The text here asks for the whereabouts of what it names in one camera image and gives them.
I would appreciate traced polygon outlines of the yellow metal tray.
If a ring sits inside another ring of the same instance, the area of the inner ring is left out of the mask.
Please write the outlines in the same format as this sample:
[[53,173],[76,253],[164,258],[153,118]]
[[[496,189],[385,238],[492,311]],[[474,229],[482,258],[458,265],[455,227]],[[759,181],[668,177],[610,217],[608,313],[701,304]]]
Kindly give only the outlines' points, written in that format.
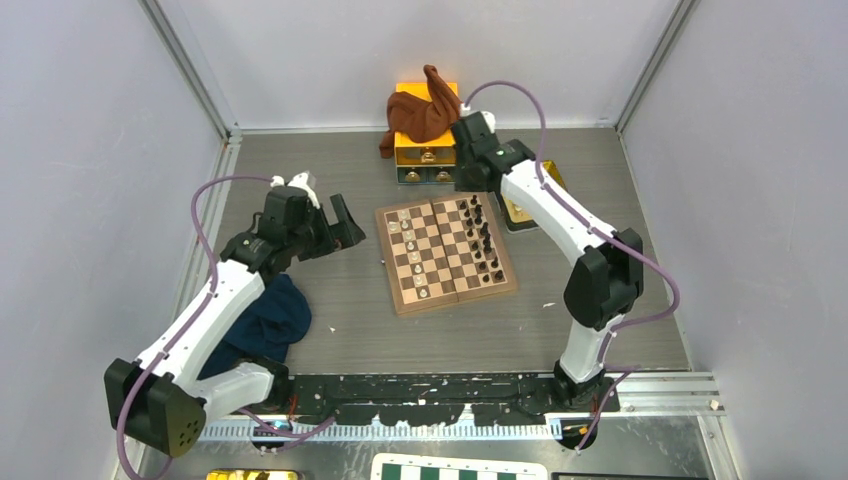
[[[543,162],[543,170],[549,174],[557,185],[565,188],[565,182],[554,161],[545,160]],[[515,204],[512,200],[501,193],[498,193],[496,198],[508,232],[519,233],[536,229],[538,227],[532,216],[525,212],[522,207]]]

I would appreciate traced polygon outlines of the wooden chess board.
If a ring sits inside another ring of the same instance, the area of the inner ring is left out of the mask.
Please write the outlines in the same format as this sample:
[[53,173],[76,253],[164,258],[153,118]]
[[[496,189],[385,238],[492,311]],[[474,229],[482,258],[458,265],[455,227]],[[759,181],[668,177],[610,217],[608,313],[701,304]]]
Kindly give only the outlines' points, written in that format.
[[[476,195],[479,204],[470,204]],[[410,229],[403,231],[399,212],[407,210]],[[515,269],[496,212],[485,192],[461,192],[378,208],[377,235],[395,312],[418,313],[454,304],[505,295],[518,290]],[[399,230],[390,232],[390,222]],[[414,241],[415,249],[407,250]],[[420,264],[422,273],[415,274]],[[504,280],[495,282],[501,270]],[[424,284],[416,285],[415,277]],[[427,297],[420,298],[425,288]]]

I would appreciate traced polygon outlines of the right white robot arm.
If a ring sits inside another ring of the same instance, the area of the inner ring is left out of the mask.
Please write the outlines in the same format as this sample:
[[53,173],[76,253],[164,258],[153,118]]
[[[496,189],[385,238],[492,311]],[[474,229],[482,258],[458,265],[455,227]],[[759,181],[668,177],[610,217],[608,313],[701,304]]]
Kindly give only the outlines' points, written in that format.
[[493,192],[526,211],[571,267],[563,300],[572,319],[554,366],[558,403],[582,409],[604,375],[606,350],[644,290],[641,236],[616,230],[580,205],[521,141],[502,142],[489,112],[468,114],[452,127],[458,191]]

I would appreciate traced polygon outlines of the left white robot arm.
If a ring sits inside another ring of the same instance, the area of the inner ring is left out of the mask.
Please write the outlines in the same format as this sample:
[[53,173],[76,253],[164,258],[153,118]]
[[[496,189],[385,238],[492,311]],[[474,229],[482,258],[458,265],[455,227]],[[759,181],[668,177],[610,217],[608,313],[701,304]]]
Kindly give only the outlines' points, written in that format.
[[365,233],[342,194],[319,200],[310,172],[265,182],[263,209],[221,253],[210,253],[209,278],[191,303],[135,359],[107,367],[109,419],[119,443],[132,438],[176,458],[213,421],[254,405],[277,413],[290,403],[287,367],[265,355],[250,354],[208,378],[201,372],[237,318],[293,261],[351,248]]

